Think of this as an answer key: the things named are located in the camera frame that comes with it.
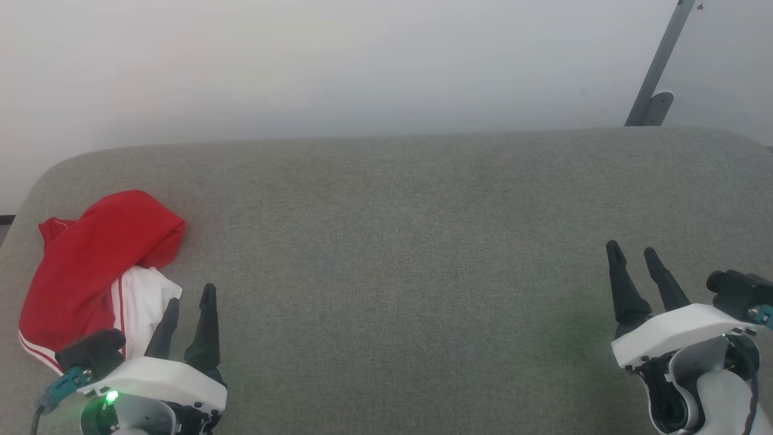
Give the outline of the grey pole foot bracket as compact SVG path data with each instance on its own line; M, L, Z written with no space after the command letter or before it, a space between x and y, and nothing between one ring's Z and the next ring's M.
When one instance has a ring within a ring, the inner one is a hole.
M670 91L655 94L647 108L643 119L643 126L662 126L674 98L674 94Z

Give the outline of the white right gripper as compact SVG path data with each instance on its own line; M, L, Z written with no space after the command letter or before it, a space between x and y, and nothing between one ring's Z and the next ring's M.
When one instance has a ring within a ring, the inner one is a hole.
M652 247L644 257L668 313L649 319L618 242L607 242L606 253L617 322L611 349L645 386L658 435L759 435L759 326L691 304Z

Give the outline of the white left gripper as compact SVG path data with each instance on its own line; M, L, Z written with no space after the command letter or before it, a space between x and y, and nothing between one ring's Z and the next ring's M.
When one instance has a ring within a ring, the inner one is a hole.
M223 417L216 286L205 284L195 337L183 355L169 361L179 319L172 298L152 334L144 357L125 361L79 392L89 398L80 419L82 435L213 435Z

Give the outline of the red and white shirt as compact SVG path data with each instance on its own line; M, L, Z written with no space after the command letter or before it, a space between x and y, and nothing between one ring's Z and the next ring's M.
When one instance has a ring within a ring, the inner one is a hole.
M141 190L105 196L77 220L42 222L42 260L22 306L23 349L55 374L56 353L98 330L125 336L122 358L143 355L182 288L161 269L177 256L185 221Z

